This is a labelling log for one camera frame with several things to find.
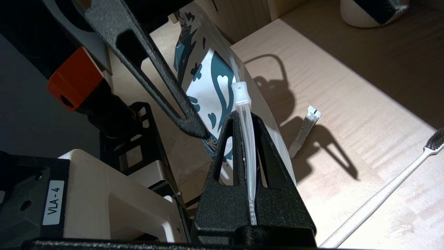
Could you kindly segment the orange plastic block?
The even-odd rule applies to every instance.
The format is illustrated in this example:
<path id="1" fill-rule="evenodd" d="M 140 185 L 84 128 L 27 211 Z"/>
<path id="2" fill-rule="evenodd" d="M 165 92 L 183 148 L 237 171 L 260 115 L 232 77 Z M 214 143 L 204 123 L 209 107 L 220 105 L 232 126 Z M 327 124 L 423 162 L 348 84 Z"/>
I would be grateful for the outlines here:
<path id="1" fill-rule="evenodd" d="M 103 79 L 87 49 L 80 47 L 52 74 L 46 90 L 66 109 L 75 112 Z"/>

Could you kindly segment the white toothbrush dark bristles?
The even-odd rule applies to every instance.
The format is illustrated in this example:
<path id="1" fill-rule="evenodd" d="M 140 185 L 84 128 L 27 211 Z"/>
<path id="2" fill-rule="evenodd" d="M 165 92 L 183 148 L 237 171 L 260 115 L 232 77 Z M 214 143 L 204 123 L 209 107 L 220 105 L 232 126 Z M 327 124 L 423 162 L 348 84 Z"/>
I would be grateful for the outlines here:
<path id="1" fill-rule="evenodd" d="M 387 185 L 360 206 L 322 244 L 321 248 L 338 248 L 360 226 L 362 226 L 395 192 L 395 190 L 428 158 L 437 155 L 444 148 L 444 127 L 436 131 L 426 142 L 423 152 L 409 166 L 394 177 Z"/>

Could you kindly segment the white black robot chassis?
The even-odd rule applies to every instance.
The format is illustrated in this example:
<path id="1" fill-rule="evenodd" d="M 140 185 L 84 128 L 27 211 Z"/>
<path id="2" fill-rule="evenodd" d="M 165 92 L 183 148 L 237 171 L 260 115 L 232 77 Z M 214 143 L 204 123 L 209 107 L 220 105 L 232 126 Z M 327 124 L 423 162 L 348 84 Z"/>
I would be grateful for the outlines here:
<path id="1" fill-rule="evenodd" d="M 190 242 L 185 211 L 94 156 L 74 149 L 60 158 L 0 151 L 0 250 L 31 240 Z"/>

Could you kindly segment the small white toothpaste tube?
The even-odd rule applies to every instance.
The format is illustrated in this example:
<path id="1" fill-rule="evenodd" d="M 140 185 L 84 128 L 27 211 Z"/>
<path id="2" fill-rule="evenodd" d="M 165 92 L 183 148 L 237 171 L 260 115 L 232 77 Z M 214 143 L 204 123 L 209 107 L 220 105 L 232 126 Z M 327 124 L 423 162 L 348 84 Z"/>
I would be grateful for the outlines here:
<path id="1" fill-rule="evenodd" d="M 321 117 L 322 113 L 318 109 L 314 108 L 313 106 L 308 107 L 307 114 L 303 120 L 301 128 L 299 129 L 295 139 L 290 144 L 290 148 L 288 150 L 290 158 L 294 158 L 298 151 L 302 148 L 312 128 Z"/>

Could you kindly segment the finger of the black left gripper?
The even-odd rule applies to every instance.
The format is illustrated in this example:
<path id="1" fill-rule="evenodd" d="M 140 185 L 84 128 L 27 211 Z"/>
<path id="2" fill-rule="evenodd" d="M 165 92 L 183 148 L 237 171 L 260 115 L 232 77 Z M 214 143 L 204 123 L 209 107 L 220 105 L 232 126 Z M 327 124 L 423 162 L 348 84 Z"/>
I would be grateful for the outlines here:
<path id="1" fill-rule="evenodd" d="M 179 130 L 206 139 L 204 123 L 151 37 L 192 1 L 91 0 L 85 19 Z"/>

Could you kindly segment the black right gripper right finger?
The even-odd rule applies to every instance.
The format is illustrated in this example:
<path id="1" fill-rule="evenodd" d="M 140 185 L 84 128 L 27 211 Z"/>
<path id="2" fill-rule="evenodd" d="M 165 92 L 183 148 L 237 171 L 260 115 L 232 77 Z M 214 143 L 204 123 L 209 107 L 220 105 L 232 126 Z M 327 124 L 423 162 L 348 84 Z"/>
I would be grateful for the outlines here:
<path id="1" fill-rule="evenodd" d="M 265 178 L 257 177 L 255 210 L 259 226 L 270 227 L 284 240 L 314 240 L 317 228 L 268 133 L 253 115 L 257 160 Z"/>

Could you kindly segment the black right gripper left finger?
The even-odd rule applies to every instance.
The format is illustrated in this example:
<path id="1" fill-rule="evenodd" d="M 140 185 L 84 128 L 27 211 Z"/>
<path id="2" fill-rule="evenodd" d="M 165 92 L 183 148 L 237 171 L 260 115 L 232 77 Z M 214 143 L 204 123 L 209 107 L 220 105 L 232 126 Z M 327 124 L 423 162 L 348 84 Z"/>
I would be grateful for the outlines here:
<path id="1" fill-rule="evenodd" d="M 233 185 L 222 185 L 219 177 L 228 138 L 232 138 L 233 144 Z M 230 240 L 238 228 L 249 223 L 240 120 L 238 113 L 232 112 L 222 127 L 193 219 L 193 240 Z"/>

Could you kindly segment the blue white patterned zip pouch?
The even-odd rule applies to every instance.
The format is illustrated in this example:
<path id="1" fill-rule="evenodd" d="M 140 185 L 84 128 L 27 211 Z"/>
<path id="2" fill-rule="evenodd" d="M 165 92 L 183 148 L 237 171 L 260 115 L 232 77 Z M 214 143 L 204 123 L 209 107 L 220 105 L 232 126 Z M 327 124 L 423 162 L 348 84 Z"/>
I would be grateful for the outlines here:
<path id="1" fill-rule="evenodd" d="M 294 181 L 290 156 L 271 109 L 244 63 L 197 3 L 182 7 L 177 15 L 181 33 L 173 66 L 179 84 L 209 132 L 210 137 L 203 139 L 209 155 L 214 155 L 225 118 L 236 109 L 232 84 L 244 81 L 251 98 L 250 110 L 262 119 Z"/>

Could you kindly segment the white ribbed ceramic mug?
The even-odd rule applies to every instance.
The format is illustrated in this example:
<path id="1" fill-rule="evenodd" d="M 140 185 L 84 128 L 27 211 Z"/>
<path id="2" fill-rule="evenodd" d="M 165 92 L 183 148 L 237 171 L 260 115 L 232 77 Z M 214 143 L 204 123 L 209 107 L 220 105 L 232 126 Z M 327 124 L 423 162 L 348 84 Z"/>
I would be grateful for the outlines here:
<path id="1" fill-rule="evenodd" d="M 340 15 L 353 27 L 379 27 L 399 19 L 410 0 L 340 0 Z"/>

